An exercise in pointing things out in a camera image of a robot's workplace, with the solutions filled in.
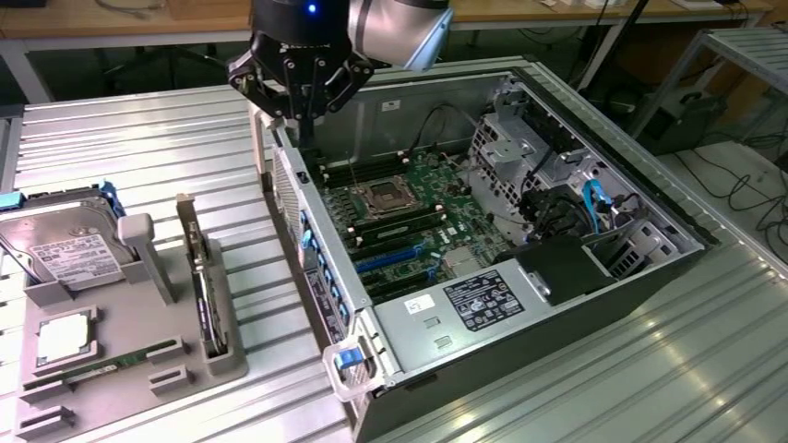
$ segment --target pcie slot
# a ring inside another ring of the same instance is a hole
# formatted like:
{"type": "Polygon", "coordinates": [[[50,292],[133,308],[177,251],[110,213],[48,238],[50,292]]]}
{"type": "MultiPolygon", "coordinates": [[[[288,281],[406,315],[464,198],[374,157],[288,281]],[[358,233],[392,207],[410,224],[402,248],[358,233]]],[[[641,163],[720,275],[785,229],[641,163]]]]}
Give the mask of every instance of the pcie slot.
{"type": "Polygon", "coordinates": [[[389,252],[402,249],[404,247],[409,246],[410,242],[401,238],[394,238],[380,245],[365,247],[364,249],[357,250],[356,252],[349,253],[349,259],[352,261],[364,260],[365,258],[373,256],[381,256],[382,254],[388,254],[389,252]]]}
{"type": "Polygon", "coordinates": [[[394,265],[396,263],[401,263],[402,261],[412,260],[421,255],[422,251],[424,243],[416,246],[410,246],[400,251],[393,252],[392,254],[386,254],[385,256],[377,257],[369,261],[358,263],[356,265],[356,272],[368,272],[369,270],[380,269],[386,266],[394,265]]]}
{"type": "Polygon", "coordinates": [[[366,290],[366,293],[372,298],[377,298],[377,302],[385,299],[396,298],[398,295],[412,293],[424,289],[434,281],[434,269],[426,269],[421,272],[404,277],[394,281],[389,281],[374,288],[366,290]]]}

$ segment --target white label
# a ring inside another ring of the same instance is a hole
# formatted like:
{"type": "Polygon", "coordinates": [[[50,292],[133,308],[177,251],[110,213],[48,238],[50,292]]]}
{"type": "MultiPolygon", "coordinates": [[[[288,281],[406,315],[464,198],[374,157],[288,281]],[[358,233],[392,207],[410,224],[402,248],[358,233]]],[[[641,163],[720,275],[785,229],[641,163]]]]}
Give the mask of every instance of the white label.
{"type": "Polygon", "coordinates": [[[118,262],[98,234],[33,246],[30,252],[56,280],[65,284],[120,272],[118,262]]]}
{"type": "Polygon", "coordinates": [[[380,105],[380,110],[385,113],[386,111],[396,111],[398,109],[398,100],[392,100],[390,102],[382,102],[380,105]]]}
{"type": "Polygon", "coordinates": [[[408,309],[408,313],[410,315],[424,311],[425,309],[429,309],[432,306],[434,306],[434,302],[432,301],[432,297],[428,293],[418,295],[416,298],[410,298],[405,302],[405,308],[408,309]]]}

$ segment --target desk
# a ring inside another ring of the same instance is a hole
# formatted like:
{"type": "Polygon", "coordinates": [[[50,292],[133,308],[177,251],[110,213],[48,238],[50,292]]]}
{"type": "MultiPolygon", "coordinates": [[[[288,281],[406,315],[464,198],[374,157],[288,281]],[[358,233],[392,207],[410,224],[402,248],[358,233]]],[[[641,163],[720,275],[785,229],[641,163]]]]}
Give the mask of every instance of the desk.
{"type": "MultiPolygon", "coordinates": [[[[753,26],[772,6],[762,0],[744,0],[749,10],[745,26],[753,26]]],[[[590,26],[600,10],[557,4],[549,8],[534,0],[453,0],[452,30],[493,30],[590,26]]],[[[581,87],[596,74],[598,65],[622,28],[633,5],[609,8],[601,20],[613,25],[581,87]]],[[[726,9],[689,11],[669,0],[650,0],[638,23],[709,21],[725,19],[726,9]]],[[[52,96],[30,65],[33,51],[154,46],[206,42],[242,42],[249,39],[248,19],[212,18],[173,20],[166,10],[152,12],[148,20],[104,10],[92,0],[49,0],[41,9],[9,9],[0,17],[2,56],[10,73],[30,103],[50,102],[52,96]]]]}

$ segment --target cpu socket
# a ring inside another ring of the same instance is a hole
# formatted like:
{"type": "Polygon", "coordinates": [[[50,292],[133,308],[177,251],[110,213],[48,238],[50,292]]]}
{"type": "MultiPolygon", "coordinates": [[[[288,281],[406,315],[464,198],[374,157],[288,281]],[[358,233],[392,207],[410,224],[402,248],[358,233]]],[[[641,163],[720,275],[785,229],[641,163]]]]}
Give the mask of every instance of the cpu socket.
{"type": "Polygon", "coordinates": [[[402,210],[417,203],[416,197],[400,176],[377,180],[373,183],[361,185],[360,188],[364,203],[373,215],[402,210]]]}

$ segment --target warning label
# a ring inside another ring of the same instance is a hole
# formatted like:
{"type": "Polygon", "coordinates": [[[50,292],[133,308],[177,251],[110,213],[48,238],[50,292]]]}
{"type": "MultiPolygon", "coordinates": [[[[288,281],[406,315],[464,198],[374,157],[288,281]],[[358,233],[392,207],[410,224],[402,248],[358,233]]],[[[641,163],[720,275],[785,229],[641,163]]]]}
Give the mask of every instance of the warning label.
{"type": "Polygon", "coordinates": [[[118,262],[98,234],[33,246],[30,252],[52,276],[65,284],[120,272],[118,262]]]}
{"type": "Polygon", "coordinates": [[[442,288],[448,299],[472,331],[484,329],[524,311],[497,270],[442,288]]]}

